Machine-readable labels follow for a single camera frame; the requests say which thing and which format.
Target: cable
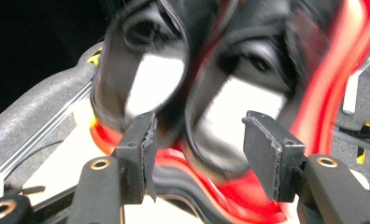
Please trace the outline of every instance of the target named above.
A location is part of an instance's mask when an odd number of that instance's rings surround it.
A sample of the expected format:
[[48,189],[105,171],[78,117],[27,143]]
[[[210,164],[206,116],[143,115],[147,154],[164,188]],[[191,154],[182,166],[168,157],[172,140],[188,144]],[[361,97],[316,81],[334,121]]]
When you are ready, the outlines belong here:
[[21,161],[19,161],[14,167],[13,169],[11,169],[11,171],[7,174],[7,176],[5,177],[5,179],[7,179],[8,177],[10,177],[10,175],[17,169],[19,168],[20,165],[22,165],[25,161],[27,161],[28,159],[30,159],[30,157],[34,156],[37,152],[43,150],[43,149],[46,149],[48,147],[52,147],[54,145],[57,145],[57,144],[61,144],[63,143],[64,140],[60,140],[60,141],[56,141],[56,142],[52,142],[50,144],[47,144],[43,147],[40,147],[40,148],[37,148],[36,150],[34,150],[33,152],[31,152],[30,154],[28,154],[25,158],[23,158]]

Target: shoe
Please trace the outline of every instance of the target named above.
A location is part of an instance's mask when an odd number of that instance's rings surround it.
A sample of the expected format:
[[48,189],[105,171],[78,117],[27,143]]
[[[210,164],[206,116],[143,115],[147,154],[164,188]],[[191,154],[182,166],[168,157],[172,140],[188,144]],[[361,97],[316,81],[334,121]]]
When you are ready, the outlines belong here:
[[209,214],[228,223],[285,221],[288,205],[270,202],[249,168],[241,119],[262,112],[304,142],[306,155],[329,154],[347,78],[368,50],[370,0],[246,1],[198,69],[183,155],[160,151],[157,164],[188,174]]
[[161,147],[183,127],[182,98],[195,57],[211,33],[221,1],[131,1],[110,24],[91,103],[94,139],[110,154],[131,120],[155,111]]

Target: screw hole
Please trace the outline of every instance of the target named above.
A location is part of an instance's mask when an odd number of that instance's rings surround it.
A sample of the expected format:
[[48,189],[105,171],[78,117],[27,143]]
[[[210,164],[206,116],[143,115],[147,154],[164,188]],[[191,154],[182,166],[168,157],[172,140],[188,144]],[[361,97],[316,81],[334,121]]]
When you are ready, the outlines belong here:
[[0,213],[5,212],[8,208],[9,206],[7,206],[6,204],[3,204],[2,206],[0,206]]
[[0,202],[0,219],[13,212],[16,205],[17,204],[14,200]]
[[322,166],[325,166],[325,167],[329,167],[329,168],[335,168],[337,166],[337,162],[330,159],[330,158],[326,158],[326,157],[319,157],[317,158],[317,162],[322,165]]
[[102,170],[109,166],[108,160],[98,160],[92,163],[91,167],[94,170]]

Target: shoe insole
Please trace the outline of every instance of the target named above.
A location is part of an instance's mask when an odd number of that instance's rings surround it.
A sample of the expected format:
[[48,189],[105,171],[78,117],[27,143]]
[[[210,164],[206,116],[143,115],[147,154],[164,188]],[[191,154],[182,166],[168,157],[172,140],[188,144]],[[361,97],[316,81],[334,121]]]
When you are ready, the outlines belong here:
[[184,71],[184,50],[179,40],[165,44],[159,52],[144,54],[127,100],[127,119],[156,109],[173,93]]
[[229,76],[194,127],[194,142],[201,152],[215,151],[208,157],[217,164],[221,164],[223,158],[225,161],[245,160],[245,126],[241,119],[248,110],[262,112],[275,119],[286,102],[286,95],[280,91]]

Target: black clamp jaw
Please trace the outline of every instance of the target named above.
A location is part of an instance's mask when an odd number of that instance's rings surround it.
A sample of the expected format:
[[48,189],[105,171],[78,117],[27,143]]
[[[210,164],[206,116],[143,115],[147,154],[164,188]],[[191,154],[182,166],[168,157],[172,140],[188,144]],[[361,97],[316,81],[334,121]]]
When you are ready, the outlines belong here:
[[157,119],[136,117],[110,157],[88,161],[78,185],[31,207],[27,197],[0,198],[0,223],[124,223],[124,205],[156,198],[152,171]]
[[244,152],[269,199],[299,196],[300,222],[370,224],[370,192],[344,162],[325,155],[304,157],[305,146],[274,119],[249,111]]

